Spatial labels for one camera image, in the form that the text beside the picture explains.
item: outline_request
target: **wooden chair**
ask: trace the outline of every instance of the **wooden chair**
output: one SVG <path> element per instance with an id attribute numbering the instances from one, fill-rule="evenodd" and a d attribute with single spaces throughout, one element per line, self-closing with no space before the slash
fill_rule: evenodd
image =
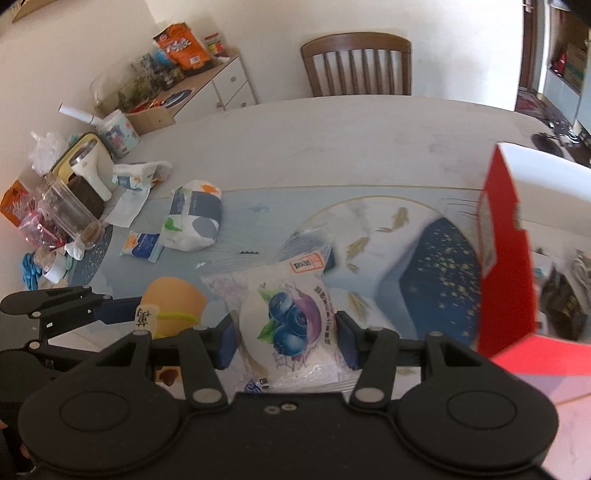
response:
<path id="1" fill-rule="evenodd" d="M 359 79 L 360 72 L 355 63 L 354 52 L 358 50 L 361 51 L 361 80 L 363 83 Z M 373 58 L 369 56 L 369 60 L 368 50 L 373 50 Z M 385 50 L 386 55 L 380 54 L 381 50 Z M 338 95 L 333 80 L 335 77 L 338 78 L 337 87 L 340 87 L 341 95 L 350 95 L 351 93 L 353 95 L 360 93 L 396 95 L 395 65 L 392 52 L 400 52 L 401 54 L 402 94 L 410 95 L 412 45 L 405 38 L 376 32 L 340 33 L 309 41 L 301 48 L 301 56 L 315 97 L 323 96 L 320 77 L 316 69 L 315 60 L 319 59 L 318 56 L 322 56 L 324 63 L 325 83 L 329 95 Z M 335 62 L 332 61 L 333 53 L 336 57 L 336 74 L 334 72 Z M 349 63 L 350 81 L 345 73 L 346 68 L 343 66 L 343 56 L 345 61 Z"/>

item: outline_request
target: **white tissue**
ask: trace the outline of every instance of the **white tissue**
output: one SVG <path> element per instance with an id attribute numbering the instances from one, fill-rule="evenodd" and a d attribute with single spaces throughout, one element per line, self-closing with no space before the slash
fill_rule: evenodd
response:
<path id="1" fill-rule="evenodd" d="M 125 190 L 113 211 L 105 219 L 105 222 L 121 228 L 129 228 L 131 222 L 138 216 L 140 210 L 148 200 L 150 189 Z"/>

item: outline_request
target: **orange bag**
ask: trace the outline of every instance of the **orange bag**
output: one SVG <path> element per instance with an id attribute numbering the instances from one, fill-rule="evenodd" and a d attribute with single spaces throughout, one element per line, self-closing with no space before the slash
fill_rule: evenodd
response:
<path id="1" fill-rule="evenodd" d="M 170 25 L 154 40 L 186 75 L 206 72 L 214 66 L 210 54 L 185 23 Z"/>

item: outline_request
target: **blue glove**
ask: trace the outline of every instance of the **blue glove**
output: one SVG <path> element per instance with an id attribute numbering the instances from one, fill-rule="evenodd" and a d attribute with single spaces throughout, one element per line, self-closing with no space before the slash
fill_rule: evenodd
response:
<path id="1" fill-rule="evenodd" d="M 26 254 L 22 258 L 22 280 L 27 286 L 29 290 L 38 290 L 39 285 L 37 284 L 37 280 L 41 277 L 43 271 L 41 267 L 35 265 L 33 261 L 33 254 Z"/>

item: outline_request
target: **snack bag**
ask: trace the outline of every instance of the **snack bag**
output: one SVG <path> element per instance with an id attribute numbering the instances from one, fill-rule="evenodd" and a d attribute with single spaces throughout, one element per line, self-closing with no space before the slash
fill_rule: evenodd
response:
<path id="1" fill-rule="evenodd" d="M 230 274 L 203 277 L 238 313 L 248 391 L 336 382 L 340 365 L 334 311 L 320 251 Z"/>
<path id="2" fill-rule="evenodd" d="M 209 247 L 217 240 L 221 220 L 221 190 L 206 181 L 192 181 L 175 192 L 160 244 L 183 252 Z"/>
<path id="3" fill-rule="evenodd" d="M 154 40 L 168 58 L 181 67 L 185 75 L 206 72 L 214 66 L 210 54 L 185 23 L 170 25 Z"/>
<path id="4" fill-rule="evenodd" d="M 158 243 L 158 233 L 130 232 L 127 241 L 121 250 L 121 255 L 130 255 L 137 258 L 145 258 L 149 262 L 156 263 L 164 248 Z"/>

